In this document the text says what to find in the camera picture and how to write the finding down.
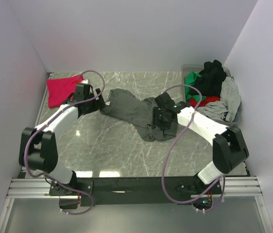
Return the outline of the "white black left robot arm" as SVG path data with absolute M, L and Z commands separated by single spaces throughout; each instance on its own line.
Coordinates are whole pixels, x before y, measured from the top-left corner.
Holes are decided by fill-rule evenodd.
M 85 85 L 84 88 L 71 93 L 48 120 L 35 128 L 27 127 L 22 131 L 19 164 L 24 166 L 28 173 L 31 170 L 42 171 L 38 175 L 32 175 L 33 177 L 45 175 L 61 185 L 65 194 L 75 194 L 78 189 L 77 175 L 58 162 L 56 139 L 80 116 L 101 110 L 105 106 L 99 88 L 94 92 L 91 85 Z

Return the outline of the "light grey t shirt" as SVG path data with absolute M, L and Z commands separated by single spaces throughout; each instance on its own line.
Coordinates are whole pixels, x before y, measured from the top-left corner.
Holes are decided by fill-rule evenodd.
M 241 96 L 237 84 L 231 77 L 226 77 L 222 83 L 220 101 L 198 107 L 197 111 L 215 121 L 232 122 L 240 103 Z

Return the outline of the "black t shirt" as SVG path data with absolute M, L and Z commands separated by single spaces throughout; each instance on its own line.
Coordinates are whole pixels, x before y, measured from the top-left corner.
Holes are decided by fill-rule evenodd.
M 200 77 L 197 77 L 194 87 L 198 89 L 203 96 L 220 97 L 222 83 L 227 77 L 222 67 L 222 63 L 218 60 L 205 62 L 204 69 L 198 74 Z

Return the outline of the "red t shirt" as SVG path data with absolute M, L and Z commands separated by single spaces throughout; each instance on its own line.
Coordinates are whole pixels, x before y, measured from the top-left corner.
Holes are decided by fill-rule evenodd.
M 204 97 L 202 97 L 202 100 L 201 100 L 201 102 L 200 102 L 200 104 L 198 106 L 199 107 L 204 107 L 208 103 L 220 101 L 220 99 L 221 99 L 220 97 L 216 97 L 216 96 L 207 96 L 207 97 L 204 96 Z M 197 95 L 194 95 L 190 99 L 188 99 L 188 102 L 190 103 L 190 105 L 192 107 L 195 107 L 199 100 L 200 100 L 200 97 L 197 96 Z

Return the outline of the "green t shirt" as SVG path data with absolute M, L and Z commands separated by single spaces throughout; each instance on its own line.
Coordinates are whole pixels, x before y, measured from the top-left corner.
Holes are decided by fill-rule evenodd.
M 194 71 L 190 72 L 187 77 L 184 79 L 184 84 L 193 86 L 200 93 L 202 93 L 201 88 L 196 84 L 197 81 L 201 81 L 202 75 L 199 73 L 195 73 Z M 196 102 L 200 101 L 200 95 L 196 92 L 195 89 L 185 86 L 185 100 L 188 101 L 190 99 L 194 99 Z

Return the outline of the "dark grey t shirt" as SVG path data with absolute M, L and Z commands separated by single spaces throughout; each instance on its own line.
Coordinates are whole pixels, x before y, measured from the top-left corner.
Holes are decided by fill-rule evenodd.
M 100 110 L 102 114 L 132 124 L 144 141 L 166 141 L 176 137 L 175 123 L 168 130 L 152 129 L 153 109 L 157 106 L 153 97 L 139 100 L 130 91 L 117 88 L 110 91 L 105 104 L 106 107 Z

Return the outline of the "folded pink t shirt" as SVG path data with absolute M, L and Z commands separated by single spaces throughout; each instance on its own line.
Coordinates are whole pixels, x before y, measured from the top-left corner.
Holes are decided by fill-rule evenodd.
M 83 80 L 83 76 L 76 75 L 68 78 L 47 80 L 48 107 L 59 107 L 67 97 L 75 91 L 76 84 Z

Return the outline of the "grey plastic bin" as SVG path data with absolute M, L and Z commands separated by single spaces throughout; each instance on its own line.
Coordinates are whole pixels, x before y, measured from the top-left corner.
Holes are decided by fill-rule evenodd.
M 182 78 L 182 83 L 184 83 L 185 78 L 188 76 L 188 74 L 191 71 L 194 71 L 195 73 L 198 73 L 199 71 L 204 69 L 204 65 L 193 65 L 193 64 L 184 64 L 181 66 L 181 78 Z M 227 76 L 231 77 L 233 80 L 233 76 L 230 73 L 230 70 L 227 67 L 223 67 L 224 72 L 227 74 Z M 241 122 L 241 105 L 239 105 L 238 110 L 235 114 L 235 118 L 232 122 L 223 122 L 223 121 L 218 121 L 218 123 L 224 123 L 225 125 L 239 125 Z

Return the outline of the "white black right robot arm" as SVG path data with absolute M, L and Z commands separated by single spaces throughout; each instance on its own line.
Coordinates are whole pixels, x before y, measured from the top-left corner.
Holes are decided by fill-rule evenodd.
M 187 127 L 212 146 L 212 161 L 196 174 L 194 189 L 200 194 L 211 188 L 211 183 L 229 174 L 249 157 L 247 145 L 240 128 L 226 126 L 200 114 L 192 107 L 171 109 L 154 108 L 153 127 L 168 129 L 172 123 Z

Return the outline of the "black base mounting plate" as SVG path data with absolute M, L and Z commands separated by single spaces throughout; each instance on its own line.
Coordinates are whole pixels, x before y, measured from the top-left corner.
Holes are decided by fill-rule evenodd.
M 168 194 L 179 201 L 200 195 L 208 185 L 193 176 L 165 177 Z M 90 194 L 96 205 L 170 203 L 160 177 L 78 178 L 77 189 Z

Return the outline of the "aluminium frame rail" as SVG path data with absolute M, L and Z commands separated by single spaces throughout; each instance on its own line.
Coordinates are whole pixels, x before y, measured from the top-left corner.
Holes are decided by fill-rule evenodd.
M 8 199 L 58 199 L 49 195 L 50 184 L 43 179 L 12 179 L 6 197 Z M 257 177 L 226 177 L 225 197 L 262 196 Z

